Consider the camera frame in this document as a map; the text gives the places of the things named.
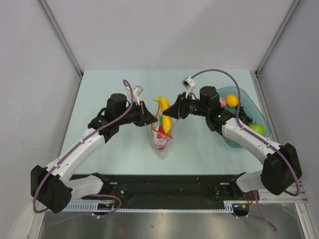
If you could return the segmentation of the yellow lemon toy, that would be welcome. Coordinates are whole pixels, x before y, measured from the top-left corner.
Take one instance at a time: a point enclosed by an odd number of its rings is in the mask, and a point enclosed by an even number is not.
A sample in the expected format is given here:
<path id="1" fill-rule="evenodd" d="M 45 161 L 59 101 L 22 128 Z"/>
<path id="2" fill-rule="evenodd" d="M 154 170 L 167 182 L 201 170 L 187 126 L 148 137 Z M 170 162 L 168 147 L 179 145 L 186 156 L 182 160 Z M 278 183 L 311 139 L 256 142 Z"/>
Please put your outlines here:
<path id="1" fill-rule="evenodd" d="M 239 105 L 239 99 L 234 94 L 229 94 L 226 96 L 226 104 L 230 108 L 236 108 Z"/>

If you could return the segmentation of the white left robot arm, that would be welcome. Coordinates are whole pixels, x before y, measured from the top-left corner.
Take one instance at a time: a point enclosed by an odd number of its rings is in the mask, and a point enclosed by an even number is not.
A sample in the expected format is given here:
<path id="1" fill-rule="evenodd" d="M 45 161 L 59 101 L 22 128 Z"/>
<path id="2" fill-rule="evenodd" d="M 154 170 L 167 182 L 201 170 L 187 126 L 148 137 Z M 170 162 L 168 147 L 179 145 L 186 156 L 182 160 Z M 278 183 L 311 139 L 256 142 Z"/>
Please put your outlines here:
<path id="1" fill-rule="evenodd" d="M 128 101 L 124 94 L 112 94 L 97 116 L 71 149 L 47 164 L 31 171 L 33 202 L 40 202 L 54 213 L 61 212 L 72 199 L 115 197 L 110 180 L 100 173 L 73 180 L 71 177 L 83 162 L 119 132 L 122 125 L 133 123 L 142 127 L 158 119 L 146 108 L 144 101 Z"/>

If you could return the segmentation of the red dragon fruit toy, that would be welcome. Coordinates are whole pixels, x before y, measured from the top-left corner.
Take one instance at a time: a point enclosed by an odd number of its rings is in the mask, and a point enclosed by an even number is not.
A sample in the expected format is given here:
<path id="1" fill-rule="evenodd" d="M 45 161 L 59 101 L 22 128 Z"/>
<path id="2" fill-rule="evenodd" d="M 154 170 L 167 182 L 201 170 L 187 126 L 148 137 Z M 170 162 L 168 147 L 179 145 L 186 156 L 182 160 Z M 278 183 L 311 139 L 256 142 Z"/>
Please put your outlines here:
<path id="1" fill-rule="evenodd" d="M 154 149 L 160 152 L 168 150 L 171 140 L 171 130 L 165 133 L 162 120 L 151 124 L 151 143 Z"/>

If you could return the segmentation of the clear zip bag orange zipper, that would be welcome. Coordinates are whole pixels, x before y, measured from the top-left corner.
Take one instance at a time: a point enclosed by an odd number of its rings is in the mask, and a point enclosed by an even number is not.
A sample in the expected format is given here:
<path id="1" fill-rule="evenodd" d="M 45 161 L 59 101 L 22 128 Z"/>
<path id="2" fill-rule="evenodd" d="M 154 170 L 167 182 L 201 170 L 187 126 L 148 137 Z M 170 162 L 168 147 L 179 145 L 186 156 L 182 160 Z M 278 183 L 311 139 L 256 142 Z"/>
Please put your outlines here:
<path id="1" fill-rule="evenodd" d="M 158 104 L 155 114 L 157 122 L 151 124 L 150 142 L 157 158 L 163 160 L 172 148 L 172 131 L 178 120 L 163 114 L 170 107 L 165 97 L 157 97 L 154 101 Z"/>

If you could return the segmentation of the purple onion toy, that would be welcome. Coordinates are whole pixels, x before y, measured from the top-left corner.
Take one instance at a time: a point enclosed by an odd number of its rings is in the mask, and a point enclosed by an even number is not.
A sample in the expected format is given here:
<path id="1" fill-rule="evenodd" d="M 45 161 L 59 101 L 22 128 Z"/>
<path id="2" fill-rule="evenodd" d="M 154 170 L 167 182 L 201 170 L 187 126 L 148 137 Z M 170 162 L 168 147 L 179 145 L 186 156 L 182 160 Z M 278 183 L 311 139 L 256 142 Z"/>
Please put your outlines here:
<path id="1" fill-rule="evenodd" d="M 227 107 L 227 101 L 226 101 L 225 98 L 220 97 L 219 98 L 219 102 L 220 102 L 222 108 L 226 108 Z"/>

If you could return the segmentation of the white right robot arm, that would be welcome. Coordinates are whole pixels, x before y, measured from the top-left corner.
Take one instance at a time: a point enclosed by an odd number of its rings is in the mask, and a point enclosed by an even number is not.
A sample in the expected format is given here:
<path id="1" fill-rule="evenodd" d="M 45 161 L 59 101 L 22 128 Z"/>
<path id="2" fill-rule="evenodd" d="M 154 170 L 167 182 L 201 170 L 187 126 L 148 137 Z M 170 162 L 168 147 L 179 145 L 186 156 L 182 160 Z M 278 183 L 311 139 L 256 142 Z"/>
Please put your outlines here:
<path id="1" fill-rule="evenodd" d="M 203 87 L 198 99 L 184 92 L 178 96 L 176 104 L 179 119 L 188 115 L 204 117 L 210 131 L 235 140 L 262 164 L 260 171 L 243 172 L 235 177 L 235 184 L 230 187 L 234 199 L 241 200 L 249 191 L 262 189 L 280 195 L 292 185 L 296 186 L 296 191 L 289 195 L 300 194 L 302 172 L 296 148 L 289 143 L 272 141 L 246 126 L 235 114 L 221 107 L 214 87 Z"/>

